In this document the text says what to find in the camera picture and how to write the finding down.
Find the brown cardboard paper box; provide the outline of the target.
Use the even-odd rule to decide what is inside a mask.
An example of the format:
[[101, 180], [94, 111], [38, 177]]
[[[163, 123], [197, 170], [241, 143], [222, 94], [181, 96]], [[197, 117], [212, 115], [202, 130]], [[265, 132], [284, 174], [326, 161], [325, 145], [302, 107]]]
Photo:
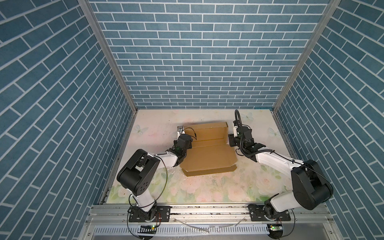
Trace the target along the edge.
[[235, 149], [228, 144], [227, 122], [184, 127], [192, 136], [192, 148], [180, 167], [187, 177], [233, 172], [237, 169]]

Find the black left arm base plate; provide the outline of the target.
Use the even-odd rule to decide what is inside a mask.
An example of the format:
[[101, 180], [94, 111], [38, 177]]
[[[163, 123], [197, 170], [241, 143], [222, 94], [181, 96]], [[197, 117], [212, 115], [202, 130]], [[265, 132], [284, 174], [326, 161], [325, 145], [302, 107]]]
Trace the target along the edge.
[[129, 209], [128, 221], [130, 223], [144, 222], [169, 222], [171, 215], [170, 206], [153, 206], [148, 212], [139, 207], [131, 207]]

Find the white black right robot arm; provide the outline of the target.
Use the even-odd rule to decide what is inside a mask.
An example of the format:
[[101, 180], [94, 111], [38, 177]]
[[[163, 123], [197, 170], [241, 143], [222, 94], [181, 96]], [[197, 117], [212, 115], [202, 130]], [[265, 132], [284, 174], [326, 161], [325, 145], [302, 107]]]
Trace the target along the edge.
[[244, 157], [273, 168], [291, 180], [291, 191], [274, 195], [264, 202], [265, 218], [273, 221], [287, 210], [299, 207], [313, 210], [333, 196], [334, 188], [317, 162], [292, 159], [267, 149], [254, 141], [249, 126], [234, 126], [229, 143], [231, 147], [238, 147]]

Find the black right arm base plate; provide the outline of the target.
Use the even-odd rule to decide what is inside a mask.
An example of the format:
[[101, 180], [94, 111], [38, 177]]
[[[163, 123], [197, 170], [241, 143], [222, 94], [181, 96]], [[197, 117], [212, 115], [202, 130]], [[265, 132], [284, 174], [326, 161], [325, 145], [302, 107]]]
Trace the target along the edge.
[[248, 210], [252, 222], [291, 221], [291, 216], [288, 211], [276, 212], [270, 206], [249, 204]]

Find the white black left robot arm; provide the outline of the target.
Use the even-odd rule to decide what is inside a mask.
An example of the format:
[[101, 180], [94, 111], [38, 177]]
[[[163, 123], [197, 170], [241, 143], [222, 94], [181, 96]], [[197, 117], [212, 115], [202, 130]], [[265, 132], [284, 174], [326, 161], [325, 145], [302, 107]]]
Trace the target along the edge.
[[179, 135], [173, 146], [162, 154], [150, 154], [138, 149], [117, 174], [117, 181], [121, 186], [131, 192], [136, 201], [134, 206], [140, 214], [152, 219], [157, 209], [157, 200], [154, 199], [148, 188], [158, 169], [168, 170], [179, 166], [192, 148], [196, 135]]

